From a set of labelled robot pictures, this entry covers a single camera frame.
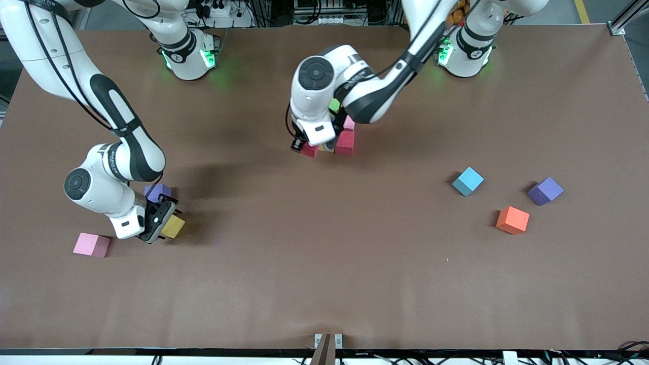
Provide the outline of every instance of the light pink block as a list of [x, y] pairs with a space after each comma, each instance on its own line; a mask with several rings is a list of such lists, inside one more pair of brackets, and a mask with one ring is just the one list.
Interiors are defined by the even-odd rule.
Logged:
[[110, 238], [96, 234], [80, 233], [75, 249], [72, 251], [80, 255], [106, 257]]
[[312, 146], [309, 144], [309, 142], [305, 142], [300, 153], [302, 153], [304, 156], [315, 158], [315, 156], [318, 154], [318, 146]]
[[350, 116], [347, 116], [347, 118], [345, 118], [345, 122], [343, 123], [343, 130], [348, 132], [353, 132], [355, 125], [356, 123], [354, 123], [352, 118]]
[[354, 132], [342, 131], [340, 133], [334, 153], [348, 156], [354, 154]]

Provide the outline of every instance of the yellow cube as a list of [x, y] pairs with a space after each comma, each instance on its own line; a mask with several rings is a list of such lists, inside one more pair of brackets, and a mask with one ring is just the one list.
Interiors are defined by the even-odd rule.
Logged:
[[184, 220], [172, 215], [167, 221], [167, 224], [164, 225], [162, 234], [169, 238], [176, 238], [176, 235], [180, 232], [183, 225], [185, 225]]

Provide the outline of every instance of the blue cube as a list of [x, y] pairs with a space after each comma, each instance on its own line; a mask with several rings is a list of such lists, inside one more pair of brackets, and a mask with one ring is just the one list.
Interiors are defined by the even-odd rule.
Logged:
[[[147, 185], [144, 187], [144, 195], [147, 195], [149, 193], [149, 190], [151, 189], [151, 185]], [[148, 200], [152, 201], [153, 203], [157, 203], [160, 194], [164, 194], [168, 197], [171, 197], [171, 188], [166, 186], [165, 184], [157, 184], [154, 188], [153, 191], [148, 196]]]
[[563, 188], [553, 178], [547, 177], [536, 184], [528, 192], [528, 195], [538, 205], [544, 205], [556, 199], [561, 193], [563, 193]]
[[464, 196], [469, 196], [477, 187], [482, 184], [485, 179], [480, 176], [476, 170], [467, 168], [464, 172], [453, 182], [455, 189]]

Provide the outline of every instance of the yellow floor line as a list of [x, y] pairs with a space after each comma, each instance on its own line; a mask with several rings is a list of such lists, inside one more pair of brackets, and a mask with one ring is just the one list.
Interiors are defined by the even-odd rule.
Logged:
[[586, 7], [583, 5], [583, 0], [574, 0], [574, 6], [577, 7], [577, 13], [579, 13], [579, 19], [582, 21], [582, 24], [588, 24], [591, 22], [588, 19], [588, 13], [586, 13]]

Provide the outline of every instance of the brown table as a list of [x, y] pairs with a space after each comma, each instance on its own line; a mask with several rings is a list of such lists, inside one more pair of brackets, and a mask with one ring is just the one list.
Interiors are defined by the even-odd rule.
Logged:
[[[399, 28], [231, 31], [221, 67], [175, 78], [146, 32], [82, 32], [165, 150], [187, 225], [74, 255], [108, 219], [68, 171], [111, 142], [23, 75], [0, 129], [2, 347], [613, 349], [649, 337], [649, 105], [603, 25], [505, 27], [477, 77], [427, 65], [353, 157], [289, 150], [297, 64], [346, 41], [375, 69]], [[472, 166], [470, 197], [450, 185]], [[565, 193], [537, 207], [530, 183]], [[532, 216], [494, 228], [497, 210]]]

